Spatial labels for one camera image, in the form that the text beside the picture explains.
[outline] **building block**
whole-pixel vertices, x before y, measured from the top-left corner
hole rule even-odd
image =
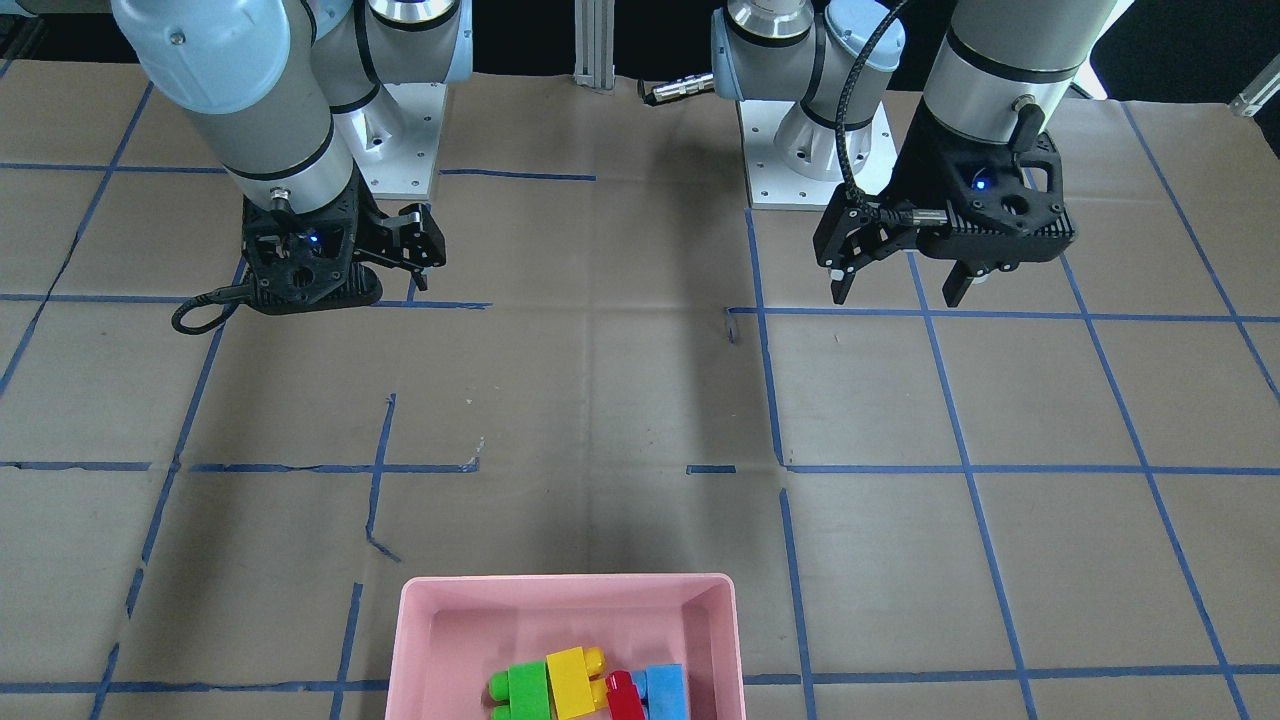
[[[632,673],[631,679],[649,720],[689,720],[684,665],[650,665],[644,673]]]
[[[609,716],[613,720],[645,720],[644,706],[640,705],[640,692],[631,680],[631,673],[614,670],[604,679]]]
[[[553,720],[547,688],[547,662],[512,665],[489,678],[489,697],[503,702],[493,708],[493,720]]]
[[[570,648],[547,656],[552,700],[559,720],[573,720],[608,706],[604,688],[604,651]]]

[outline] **green block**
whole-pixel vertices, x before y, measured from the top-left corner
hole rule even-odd
[[[493,710],[493,720],[552,720],[552,694],[547,661],[512,665],[489,679],[489,697],[506,702]]]

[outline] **pink tray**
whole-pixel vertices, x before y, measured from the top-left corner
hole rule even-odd
[[[611,670],[681,662],[691,720],[746,720],[733,583],[714,574],[415,578],[387,720],[486,720],[493,673],[575,646],[603,648]]]

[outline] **yellow block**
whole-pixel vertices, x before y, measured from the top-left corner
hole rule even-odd
[[[547,656],[552,700],[559,720],[573,720],[608,707],[604,693],[604,651],[570,648]]]

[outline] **red block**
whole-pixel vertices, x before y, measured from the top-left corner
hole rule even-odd
[[[604,679],[604,688],[613,720],[644,720],[644,706],[640,705],[640,693],[631,682],[631,673],[626,670],[609,673]]]

